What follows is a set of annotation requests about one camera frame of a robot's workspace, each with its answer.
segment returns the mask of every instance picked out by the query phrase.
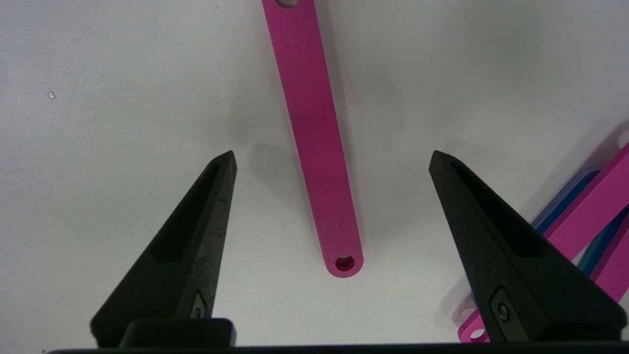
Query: pink bar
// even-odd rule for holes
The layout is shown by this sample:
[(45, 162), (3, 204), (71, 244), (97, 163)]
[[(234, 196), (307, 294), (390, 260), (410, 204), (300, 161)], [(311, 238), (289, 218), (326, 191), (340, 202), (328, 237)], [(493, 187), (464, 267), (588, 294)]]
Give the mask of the pink bar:
[(362, 247), (315, 3), (283, 8), (262, 0), (262, 6), (323, 261), (332, 275), (351, 277), (362, 267)]
[[(627, 144), (544, 233), (566, 258), (573, 260), (629, 204)], [(622, 223), (591, 278), (612, 299), (620, 301), (629, 287), (629, 217)], [(459, 328), (459, 340), (485, 325), (478, 310)]]
[(629, 218), (616, 232), (591, 278), (614, 301), (623, 298), (629, 288)]
[(627, 144), (548, 228), (545, 235), (569, 260), (584, 249), (629, 202)]

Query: pink link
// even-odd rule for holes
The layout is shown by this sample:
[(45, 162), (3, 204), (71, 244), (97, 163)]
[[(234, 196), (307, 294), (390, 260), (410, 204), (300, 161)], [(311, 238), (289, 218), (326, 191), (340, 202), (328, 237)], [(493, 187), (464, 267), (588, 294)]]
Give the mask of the pink link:
[[(628, 204), (629, 144), (605, 166), (544, 235), (566, 258), (574, 259)], [(596, 284), (615, 301), (620, 301), (629, 288), (627, 234), (629, 218), (622, 223), (591, 275)], [(472, 339), (472, 333), (484, 328), (476, 310), (459, 328), (459, 340), (462, 343), (477, 343), (480, 339)]]

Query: hole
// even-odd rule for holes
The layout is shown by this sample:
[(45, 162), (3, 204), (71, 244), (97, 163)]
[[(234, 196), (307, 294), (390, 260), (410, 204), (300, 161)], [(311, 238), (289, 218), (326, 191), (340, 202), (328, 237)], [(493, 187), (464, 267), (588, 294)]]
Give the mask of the hole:
[(485, 339), (487, 339), (487, 333), (485, 332), (484, 328), (479, 328), (472, 332), (472, 335), (470, 335), (470, 340), (472, 341), (472, 343), (482, 343), (485, 341)]
[(334, 264), (337, 266), (338, 270), (348, 271), (353, 268), (354, 263), (355, 261), (353, 260), (352, 256), (344, 254), (343, 256), (337, 258), (337, 261)]
[(279, 7), (285, 9), (292, 9), (298, 2), (299, 0), (276, 0)]

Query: white table surface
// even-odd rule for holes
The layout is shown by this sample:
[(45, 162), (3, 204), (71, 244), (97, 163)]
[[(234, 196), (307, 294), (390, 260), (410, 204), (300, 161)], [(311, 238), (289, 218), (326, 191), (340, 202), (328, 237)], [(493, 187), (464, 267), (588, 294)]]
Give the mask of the white table surface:
[(90, 318), (230, 149), (214, 314), (239, 345), (457, 341), (432, 151), (531, 220), (626, 126), (629, 1), (317, 7), (365, 254), (348, 279), (321, 260), (259, 1), (0, 1), (0, 351), (94, 346)]

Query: screw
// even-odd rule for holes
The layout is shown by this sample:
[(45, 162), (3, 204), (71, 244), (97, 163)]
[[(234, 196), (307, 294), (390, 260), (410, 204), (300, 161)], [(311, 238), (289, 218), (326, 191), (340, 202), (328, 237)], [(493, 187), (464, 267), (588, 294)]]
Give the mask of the screw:
[(504, 303), (498, 304), (498, 316), (504, 322), (509, 321), (509, 309)]

